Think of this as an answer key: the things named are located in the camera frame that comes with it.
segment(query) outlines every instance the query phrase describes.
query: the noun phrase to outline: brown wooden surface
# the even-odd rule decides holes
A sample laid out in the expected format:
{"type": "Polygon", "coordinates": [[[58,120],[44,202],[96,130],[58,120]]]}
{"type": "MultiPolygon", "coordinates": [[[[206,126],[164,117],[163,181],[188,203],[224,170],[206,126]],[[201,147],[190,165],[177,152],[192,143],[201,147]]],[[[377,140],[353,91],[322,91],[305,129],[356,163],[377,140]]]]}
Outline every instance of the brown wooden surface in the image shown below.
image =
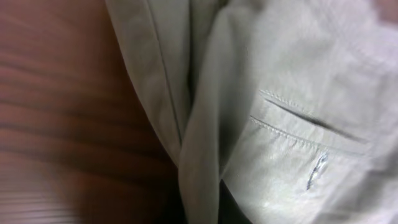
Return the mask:
{"type": "Polygon", "coordinates": [[[0,0],[0,223],[152,223],[176,178],[103,0],[0,0]]]}

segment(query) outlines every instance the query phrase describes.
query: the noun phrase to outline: wooden floor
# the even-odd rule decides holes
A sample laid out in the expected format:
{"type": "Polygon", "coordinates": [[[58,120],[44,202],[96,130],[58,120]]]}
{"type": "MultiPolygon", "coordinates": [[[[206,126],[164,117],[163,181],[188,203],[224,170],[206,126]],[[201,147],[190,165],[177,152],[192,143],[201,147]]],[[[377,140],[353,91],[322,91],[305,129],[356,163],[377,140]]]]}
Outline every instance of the wooden floor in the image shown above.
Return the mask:
{"type": "Polygon", "coordinates": [[[0,223],[153,223],[176,179],[103,0],[0,0],[0,223]]]}

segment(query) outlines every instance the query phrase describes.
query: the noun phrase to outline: garment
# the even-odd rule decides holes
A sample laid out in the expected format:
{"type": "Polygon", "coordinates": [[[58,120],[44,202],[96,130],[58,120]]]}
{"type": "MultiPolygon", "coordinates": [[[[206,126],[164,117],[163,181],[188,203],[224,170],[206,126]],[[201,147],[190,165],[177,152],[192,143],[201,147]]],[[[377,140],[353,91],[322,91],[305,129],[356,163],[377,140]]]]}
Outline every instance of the garment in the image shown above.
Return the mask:
{"type": "Polygon", "coordinates": [[[398,223],[398,32],[370,1],[109,0],[189,223],[398,223]]]}

